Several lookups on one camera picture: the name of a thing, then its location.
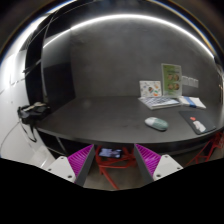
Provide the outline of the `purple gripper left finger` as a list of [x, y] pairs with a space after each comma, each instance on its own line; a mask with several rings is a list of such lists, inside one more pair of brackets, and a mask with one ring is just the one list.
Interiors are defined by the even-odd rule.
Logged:
[[94, 156], [94, 146], [89, 145], [69, 157], [58, 157], [47, 168], [47, 171], [79, 186], [83, 186]]

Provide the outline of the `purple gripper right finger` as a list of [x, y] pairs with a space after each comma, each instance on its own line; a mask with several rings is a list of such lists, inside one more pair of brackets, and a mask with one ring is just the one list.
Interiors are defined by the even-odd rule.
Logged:
[[139, 144], [134, 145], [134, 155], [145, 182], [153, 182], [182, 169], [170, 155], [159, 155]]

